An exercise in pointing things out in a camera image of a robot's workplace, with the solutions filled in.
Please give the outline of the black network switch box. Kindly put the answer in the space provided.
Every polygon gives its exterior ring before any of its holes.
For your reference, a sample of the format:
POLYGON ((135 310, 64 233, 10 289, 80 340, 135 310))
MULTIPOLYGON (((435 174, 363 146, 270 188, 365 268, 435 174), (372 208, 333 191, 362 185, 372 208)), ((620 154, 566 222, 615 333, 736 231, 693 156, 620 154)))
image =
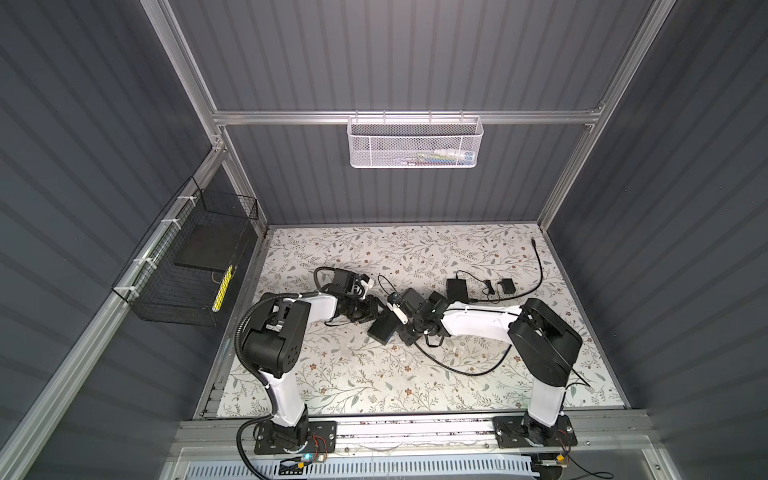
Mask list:
POLYGON ((386 345, 400 324, 401 321, 395 313, 385 312, 373 321, 367 330, 367 335, 381 345, 386 345))

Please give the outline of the long black power brick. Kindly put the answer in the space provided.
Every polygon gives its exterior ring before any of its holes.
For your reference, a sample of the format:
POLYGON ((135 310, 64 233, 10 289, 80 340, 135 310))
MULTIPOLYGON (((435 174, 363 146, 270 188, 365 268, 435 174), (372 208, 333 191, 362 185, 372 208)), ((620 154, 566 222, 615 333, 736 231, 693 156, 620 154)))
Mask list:
POLYGON ((450 303, 460 302, 468 304, 470 298, 467 282, 461 278, 448 278, 446 280, 446 297, 450 303))

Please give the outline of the black power adapter with cable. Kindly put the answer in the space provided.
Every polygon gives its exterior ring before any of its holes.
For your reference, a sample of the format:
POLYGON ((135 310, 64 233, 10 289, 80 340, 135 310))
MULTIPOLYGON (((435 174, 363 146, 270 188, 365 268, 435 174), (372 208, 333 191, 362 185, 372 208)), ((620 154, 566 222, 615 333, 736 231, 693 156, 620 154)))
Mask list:
POLYGON ((455 272, 455 277, 457 279, 468 277, 475 280, 476 282, 481 283, 483 285, 483 294, 486 296, 493 296, 497 294, 514 295, 517 293, 517 288, 511 278, 504 278, 494 283, 492 280, 481 280, 471 272, 465 270, 457 270, 455 272))

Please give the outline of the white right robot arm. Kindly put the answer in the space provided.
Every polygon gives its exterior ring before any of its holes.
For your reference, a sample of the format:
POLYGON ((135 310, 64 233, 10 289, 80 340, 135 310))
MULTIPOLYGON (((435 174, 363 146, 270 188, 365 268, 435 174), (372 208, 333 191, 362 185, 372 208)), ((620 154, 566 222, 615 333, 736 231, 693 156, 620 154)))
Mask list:
POLYGON ((409 289, 390 295, 386 306, 400 322, 404 342, 414 343, 421 336, 474 336, 512 346, 533 378, 521 429, 533 445, 556 437, 583 339, 544 301, 529 298, 521 305, 480 306, 450 302, 438 293, 423 299, 409 289))

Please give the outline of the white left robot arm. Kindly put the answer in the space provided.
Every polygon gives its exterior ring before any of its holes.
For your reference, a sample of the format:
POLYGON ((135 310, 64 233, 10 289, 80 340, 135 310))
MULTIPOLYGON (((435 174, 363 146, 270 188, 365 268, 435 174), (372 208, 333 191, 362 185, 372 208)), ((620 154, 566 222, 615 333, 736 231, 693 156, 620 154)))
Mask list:
POLYGON ((373 280, 366 274, 321 266, 314 270, 315 289, 305 293, 266 293, 242 315, 236 327, 234 352, 256 378, 269 399, 269 410, 245 421, 235 443, 247 470, 258 479, 267 476, 251 462, 243 445, 249 427, 264 431, 264 440, 279 449, 299 451, 310 437, 308 407, 299 393, 294 367, 307 327, 344 316, 353 322, 374 320, 382 308, 370 294, 373 280))

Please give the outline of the yellow striped tool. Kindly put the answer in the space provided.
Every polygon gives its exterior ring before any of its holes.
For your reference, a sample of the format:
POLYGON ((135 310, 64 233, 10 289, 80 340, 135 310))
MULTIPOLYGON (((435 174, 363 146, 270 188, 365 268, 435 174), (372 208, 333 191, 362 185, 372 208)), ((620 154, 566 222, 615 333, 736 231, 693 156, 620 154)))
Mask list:
POLYGON ((211 306, 212 312, 217 313, 221 310, 221 307, 223 306, 223 303, 226 298, 229 284, 234 276, 234 273, 235 273, 235 267, 233 265, 229 265, 227 267, 227 270, 224 272, 221 278, 221 281, 218 283, 219 288, 217 290, 216 296, 211 306))

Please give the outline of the black foam pad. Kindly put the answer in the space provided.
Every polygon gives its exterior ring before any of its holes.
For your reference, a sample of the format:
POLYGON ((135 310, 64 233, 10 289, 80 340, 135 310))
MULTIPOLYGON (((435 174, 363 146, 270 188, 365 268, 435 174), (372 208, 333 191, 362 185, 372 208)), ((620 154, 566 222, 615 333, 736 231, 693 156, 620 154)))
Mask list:
POLYGON ((240 238, 236 228, 197 225, 176 253, 174 265, 224 273, 240 238))

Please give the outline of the items in white basket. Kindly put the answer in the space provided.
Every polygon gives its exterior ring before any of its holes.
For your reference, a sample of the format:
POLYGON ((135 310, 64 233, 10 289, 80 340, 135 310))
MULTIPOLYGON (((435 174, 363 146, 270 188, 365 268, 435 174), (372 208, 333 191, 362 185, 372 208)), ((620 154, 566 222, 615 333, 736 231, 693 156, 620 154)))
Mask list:
POLYGON ((473 168, 476 165, 476 152, 455 148, 407 152, 405 156, 397 158, 395 163, 401 166, 424 168, 473 168))

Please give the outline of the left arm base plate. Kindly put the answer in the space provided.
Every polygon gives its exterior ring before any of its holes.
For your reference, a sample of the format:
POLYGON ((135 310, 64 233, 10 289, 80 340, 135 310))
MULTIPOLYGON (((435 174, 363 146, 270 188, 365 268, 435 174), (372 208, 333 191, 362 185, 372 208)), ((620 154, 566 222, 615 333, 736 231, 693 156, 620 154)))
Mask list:
POLYGON ((338 424, 334 421, 301 422, 295 427, 284 427, 267 422, 255 432, 256 455, 291 453, 333 453, 336 449, 338 424))

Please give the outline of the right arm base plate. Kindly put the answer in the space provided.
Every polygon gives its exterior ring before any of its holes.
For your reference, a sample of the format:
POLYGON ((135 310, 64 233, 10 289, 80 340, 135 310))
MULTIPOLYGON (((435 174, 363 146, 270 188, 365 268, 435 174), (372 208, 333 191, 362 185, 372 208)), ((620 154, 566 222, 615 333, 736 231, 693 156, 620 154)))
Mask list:
POLYGON ((492 418, 493 431, 500 448, 565 447, 578 445, 570 418, 558 415, 553 426, 533 420, 527 413, 492 418))

